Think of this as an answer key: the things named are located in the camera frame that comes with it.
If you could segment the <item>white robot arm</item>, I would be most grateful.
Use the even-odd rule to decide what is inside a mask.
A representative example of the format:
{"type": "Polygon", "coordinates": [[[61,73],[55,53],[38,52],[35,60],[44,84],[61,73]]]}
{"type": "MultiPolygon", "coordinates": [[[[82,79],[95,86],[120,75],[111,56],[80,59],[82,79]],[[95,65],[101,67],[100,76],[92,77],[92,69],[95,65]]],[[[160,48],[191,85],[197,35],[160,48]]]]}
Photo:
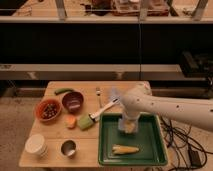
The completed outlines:
{"type": "Polygon", "coordinates": [[[150,84],[143,81],[126,91],[120,102],[128,120],[147,112],[213,132],[213,100],[153,96],[150,84]]]}

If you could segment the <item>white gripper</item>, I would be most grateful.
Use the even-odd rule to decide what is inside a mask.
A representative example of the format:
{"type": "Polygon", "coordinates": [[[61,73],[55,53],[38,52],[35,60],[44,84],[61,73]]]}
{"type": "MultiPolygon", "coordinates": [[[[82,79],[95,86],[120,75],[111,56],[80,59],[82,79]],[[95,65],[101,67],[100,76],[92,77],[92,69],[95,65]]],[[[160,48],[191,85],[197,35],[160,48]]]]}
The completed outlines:
{"type": "Polygon", "coordinates": [[[139,122],[140,114],[134,114],[133,116],[129,116],[127,113],[123,113],[122,116],[118,120],[118,129],[120,131],[123,131],[124,133],[124,124],[126,122],[133,122],[135,124],[135,130],[133,133],[136,133],[138,131],[138,122],[139,122]]]}

